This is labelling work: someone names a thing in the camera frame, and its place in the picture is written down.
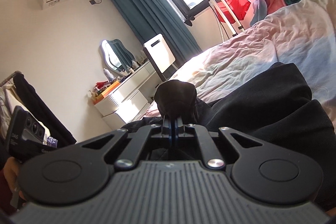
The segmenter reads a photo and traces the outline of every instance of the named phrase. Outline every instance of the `bed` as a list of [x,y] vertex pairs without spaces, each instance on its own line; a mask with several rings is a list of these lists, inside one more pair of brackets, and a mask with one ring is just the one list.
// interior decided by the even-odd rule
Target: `bed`
[[[294,63],[336,126],[336,0],[302,0],[185,63],[171,79],[205,102],[224,96],[275,62]],[[153,103],[145,116],[158,116]]]

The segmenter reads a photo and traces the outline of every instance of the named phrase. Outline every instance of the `camera lens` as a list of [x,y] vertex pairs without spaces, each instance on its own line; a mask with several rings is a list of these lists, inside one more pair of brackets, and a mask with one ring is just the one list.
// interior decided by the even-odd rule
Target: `camera lens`
[[34,122],[34,124],[33,124],[33,133],[34,134],[37,133],[37,128],[38,128],[37,123]]
[[26,120],[26,126],[27,127],[30,127],[32,125],[32,121],[31,119],[28,117],[27,120]]
[[39,135],[40,138],[43,136],[43,130],[42,129],[39,129],[38,135]]

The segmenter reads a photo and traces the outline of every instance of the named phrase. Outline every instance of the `hand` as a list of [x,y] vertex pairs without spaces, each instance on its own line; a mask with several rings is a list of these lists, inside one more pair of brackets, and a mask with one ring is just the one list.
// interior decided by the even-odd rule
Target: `hand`
[[[19,175],[20,167],[21,164],[13,157],[8,158],[5,166],[3,167],[3,174],[12,193],[15,190],[15,181]],[[26,200],[22,191],[19,192],[19,196],[20,198]]]

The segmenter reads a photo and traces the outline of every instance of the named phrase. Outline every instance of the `silver screw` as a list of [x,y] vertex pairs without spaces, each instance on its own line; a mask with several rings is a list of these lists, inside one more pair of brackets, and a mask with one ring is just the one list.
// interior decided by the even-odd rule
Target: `silver screw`
[[133,162],[129,159],[121,159],[117,160],[116,164],[118,167],[131,167],[133,165]]
[[213,168],[219,168],[224,166],[224,161],[220,159],[211,159],[208,161],[208,165]]

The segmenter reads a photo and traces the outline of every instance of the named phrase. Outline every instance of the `wall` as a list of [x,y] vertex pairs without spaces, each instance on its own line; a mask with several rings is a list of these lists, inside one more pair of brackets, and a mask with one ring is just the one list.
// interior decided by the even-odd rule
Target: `wall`
[[142,48],[110,0],[70,0],[46,10],[37,0],[0,0],[0,34],[0,79],[22,71],[78,141],[109,131],[87,97],[106,80],[100,43],[118,38],[133,54]]
[[[241,22],[241,24],[245,29],[247,29],[250,26],[250,21],[253,18],[253,15],[254,15],[253,7],[251,4],[245,16],[245,19]],[[192,27],[189,26],[187,27],[203,51],[215,45],[218,45],[222,42],[216,18],[210,7],[208,7],[206,10],[196,15],[195,20],[192,21],[192,23],[193,23]],[[236,24],[234,24],[234,27],[235,30],[238,30]],[[227,26],[226,31],[228,32],[229,35],[231,34]]]

